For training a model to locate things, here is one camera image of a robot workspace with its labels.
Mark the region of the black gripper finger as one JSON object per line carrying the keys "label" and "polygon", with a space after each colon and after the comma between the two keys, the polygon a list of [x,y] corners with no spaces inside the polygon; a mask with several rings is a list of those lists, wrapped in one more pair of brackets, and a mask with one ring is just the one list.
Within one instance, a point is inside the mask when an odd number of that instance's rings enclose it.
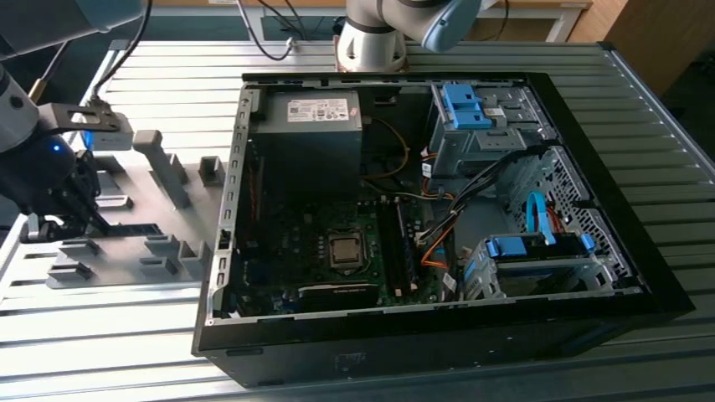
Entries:
{"label": "black gripper finger", "polygon": [[83,205],[83,217],[87,223],[105,235],[110,233],[111,225],[99,213],[97,198],[101,195],[101,180],[90,150],[77,152],[75,183],[78,186],[79,199]]}
{"label": "black gripper finger", "polygon": [[23,244],[51,243],[86,235],[90,225],[90,213],[86,210],[62,214],[59,216],[61,224],[45,215],[33,213],[29,209],[23,209],[22,213],[27,217],[19,235],[19,241]]}

